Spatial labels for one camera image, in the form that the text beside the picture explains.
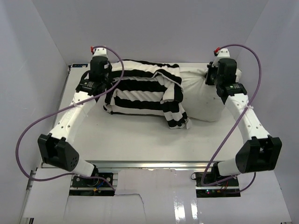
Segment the white pillow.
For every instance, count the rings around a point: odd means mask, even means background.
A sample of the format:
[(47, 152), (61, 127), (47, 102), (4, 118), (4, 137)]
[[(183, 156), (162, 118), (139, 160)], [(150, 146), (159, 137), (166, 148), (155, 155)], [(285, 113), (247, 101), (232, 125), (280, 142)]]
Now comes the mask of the white pillow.
[(225, 106), (216, 93), (214, 85), (206, 84), (207, 69), (181, 67), (183, 86), (182, 106), (189, 118), (216, 122), (221, 118)]

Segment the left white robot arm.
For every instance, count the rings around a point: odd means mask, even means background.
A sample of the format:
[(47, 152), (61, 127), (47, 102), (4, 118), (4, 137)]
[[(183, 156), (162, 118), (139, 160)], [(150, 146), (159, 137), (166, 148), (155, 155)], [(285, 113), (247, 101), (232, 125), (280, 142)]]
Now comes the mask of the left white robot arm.
[(107, 56), (93, 56), (90, 70), (82, 75), (75, 89), (70, 103), (74, 107), (64, 113), (47, 135), (41, 134), (37, 140), (44, 163), (83, 176), (88, 186), (96, 185), (99, 175), (94, 172), (94, 165), (80, 158), (72, 144), (88, 112), (98, 101), (94, 96), (111, 87), (108, 78), (111, 71), (112, 65)]

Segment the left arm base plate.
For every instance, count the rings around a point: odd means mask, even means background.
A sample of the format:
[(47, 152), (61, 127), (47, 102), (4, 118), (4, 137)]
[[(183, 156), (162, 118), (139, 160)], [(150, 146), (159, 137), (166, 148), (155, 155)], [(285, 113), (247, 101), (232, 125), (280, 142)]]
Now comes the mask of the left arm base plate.
[(86, 179), (75, 175), (71, 181), (70, 196), (114, 196), (114, 190), (102, 179)]

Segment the black white striped pillowcase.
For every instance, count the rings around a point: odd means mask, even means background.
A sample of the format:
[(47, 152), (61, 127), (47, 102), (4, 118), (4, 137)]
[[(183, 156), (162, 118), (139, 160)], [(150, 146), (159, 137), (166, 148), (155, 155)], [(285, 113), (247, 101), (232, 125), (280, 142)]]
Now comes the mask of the black white striped pillowcase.
[(116, 87), (105, 97), (106, 112), (162, 116), (170, 129), (189, 128), (178, 64), (125, 59), (112, 64), (109, 76)]

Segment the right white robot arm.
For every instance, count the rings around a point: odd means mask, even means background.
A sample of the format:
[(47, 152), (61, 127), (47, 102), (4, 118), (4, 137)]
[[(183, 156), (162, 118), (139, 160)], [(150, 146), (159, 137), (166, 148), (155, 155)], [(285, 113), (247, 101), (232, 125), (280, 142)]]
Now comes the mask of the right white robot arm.
[(270, 171), (276, 167), (282, 148), (279, 137), (272, 137), (249, 105), (245, 87), (236, 80), (237, 62), (221, 58), (208, 65), (207, 83), (234, 117), (243, 146), (234, 158), (216, 162), (211, 169), (211, 181), (222, 186), (229, 176)]

